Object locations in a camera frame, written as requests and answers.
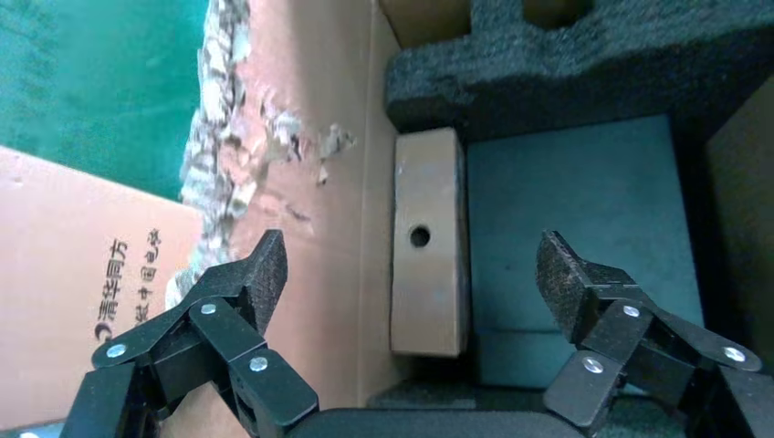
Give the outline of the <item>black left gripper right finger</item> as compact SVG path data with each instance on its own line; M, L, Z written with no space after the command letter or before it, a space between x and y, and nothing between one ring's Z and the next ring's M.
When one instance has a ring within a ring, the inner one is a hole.
M581 434L601 429L632 385L681 420L690 437L770 437L773 379L758 355L660 308L624 270L542 234L536 283L574 347L543 402Z

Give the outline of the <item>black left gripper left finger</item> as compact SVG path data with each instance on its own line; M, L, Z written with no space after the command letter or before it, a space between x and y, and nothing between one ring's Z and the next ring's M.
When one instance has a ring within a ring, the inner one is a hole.
M275 229L248 257L208 268L179 305L94 351L62 435L156 437L210 384L250 436L288 436L319 398L265 338L287 279Z

